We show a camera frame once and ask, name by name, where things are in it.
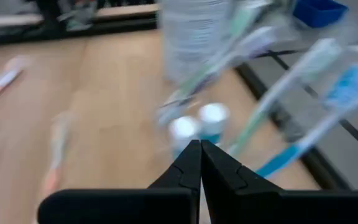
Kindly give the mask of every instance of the wooden table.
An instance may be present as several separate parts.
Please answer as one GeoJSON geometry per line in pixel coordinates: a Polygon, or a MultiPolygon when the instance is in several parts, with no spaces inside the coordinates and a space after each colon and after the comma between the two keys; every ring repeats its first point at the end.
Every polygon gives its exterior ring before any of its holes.
{"type": "MultiPolygon", "coordinates": [[[[0,224],[30,223],[49,163],[51,119],[73,116],[61,188],[144,188],[170,164],[166,138],[153,121],[172,90],[162,78],[157,30],[0,47],[0,69],[13,56],[31,58],[0,95],[0,224]]],[[[227,137],[255,107],[233,70],[202,95],[231,111],[227,137]]],[[[240,161],[257,168],[285,147],[266,123],[240,161]]],[[[317,189],[295,162],[271,181],[286,189],[317,189]]]]}

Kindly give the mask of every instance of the white bottle cap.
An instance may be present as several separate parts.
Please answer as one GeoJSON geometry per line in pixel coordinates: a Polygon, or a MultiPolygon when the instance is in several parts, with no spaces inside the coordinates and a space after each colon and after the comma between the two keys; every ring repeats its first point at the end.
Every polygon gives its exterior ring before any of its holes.
{"type": "Polygon", "coordinates": [[[203,134],[219,134],[229,117],[229,110],[222,103],[211,103],[198,111],[203,134]]]}
{"type": "Polygon", "coordinates": [[[184,150],[191,140],[198,139],[200,125],[191,116],[183,116],[171,122],[169,131],[174,150],[184,150]]]}

